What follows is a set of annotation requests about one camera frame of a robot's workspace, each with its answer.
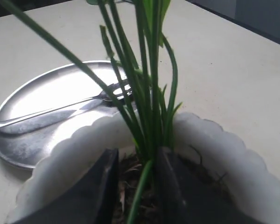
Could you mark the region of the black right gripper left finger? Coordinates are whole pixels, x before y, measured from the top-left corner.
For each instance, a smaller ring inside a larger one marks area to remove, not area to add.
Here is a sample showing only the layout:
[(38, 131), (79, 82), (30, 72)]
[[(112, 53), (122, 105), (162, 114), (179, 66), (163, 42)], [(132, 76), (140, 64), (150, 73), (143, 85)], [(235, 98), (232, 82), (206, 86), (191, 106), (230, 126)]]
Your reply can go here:
[(14, 224), (110, 224), (119, 151), (54, 152), (35, 167), (13, 210)]

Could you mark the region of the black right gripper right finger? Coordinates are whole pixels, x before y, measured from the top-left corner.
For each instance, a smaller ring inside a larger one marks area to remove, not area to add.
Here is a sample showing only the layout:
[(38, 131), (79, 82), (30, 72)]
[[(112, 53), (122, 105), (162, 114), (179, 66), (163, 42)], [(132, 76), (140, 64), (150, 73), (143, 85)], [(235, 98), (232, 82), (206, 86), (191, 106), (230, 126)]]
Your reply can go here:
[(169, 148), (158, 148), (156, 179), (163, 224), (258, 223), (203, 185)]

